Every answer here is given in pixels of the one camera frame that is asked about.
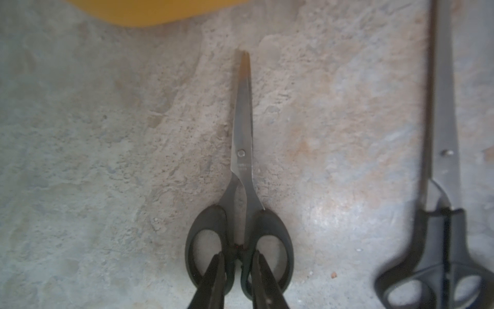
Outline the yellow plastic storage box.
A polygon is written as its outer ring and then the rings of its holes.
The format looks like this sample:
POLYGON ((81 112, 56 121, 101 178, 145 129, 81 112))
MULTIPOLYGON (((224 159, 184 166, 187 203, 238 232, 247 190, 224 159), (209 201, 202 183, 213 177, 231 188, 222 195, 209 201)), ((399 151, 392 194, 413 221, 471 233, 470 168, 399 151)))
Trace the yellow plastic storage box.
POLYGON ((69 0, 94 18, 123 27, 149 27, 240 5, 244 0, 69 0))

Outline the small black scissors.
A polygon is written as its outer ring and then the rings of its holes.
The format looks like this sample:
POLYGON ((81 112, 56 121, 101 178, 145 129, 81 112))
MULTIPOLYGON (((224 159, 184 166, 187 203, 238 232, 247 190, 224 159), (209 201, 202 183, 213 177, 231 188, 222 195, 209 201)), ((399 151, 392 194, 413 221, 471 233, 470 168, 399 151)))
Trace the small black scissors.
POLYGON ((374 282, 382 305, 417 281, 418 308, 492 308, 493 273, 470 256, 462 208, 449 1, 432 1, 424 188, 403 261, 374 282))

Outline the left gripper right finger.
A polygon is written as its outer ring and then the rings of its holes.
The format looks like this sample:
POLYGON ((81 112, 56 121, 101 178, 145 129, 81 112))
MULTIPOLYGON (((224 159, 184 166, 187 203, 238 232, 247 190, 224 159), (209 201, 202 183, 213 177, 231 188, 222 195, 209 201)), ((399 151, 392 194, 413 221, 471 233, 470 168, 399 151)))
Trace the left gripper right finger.
POLYGON ((268 262, 259 251, 253 255, 251 277, 254 309, 289 309, 268 262))

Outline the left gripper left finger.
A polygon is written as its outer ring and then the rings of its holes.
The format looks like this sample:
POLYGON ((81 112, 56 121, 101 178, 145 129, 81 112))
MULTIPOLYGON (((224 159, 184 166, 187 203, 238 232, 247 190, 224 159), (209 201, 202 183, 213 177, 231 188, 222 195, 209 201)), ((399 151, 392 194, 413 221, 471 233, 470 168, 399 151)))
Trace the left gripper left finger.
POLYGON ((212 258, 188 309, 224 309, 225 285, 225 257, 220 252, 212 258))

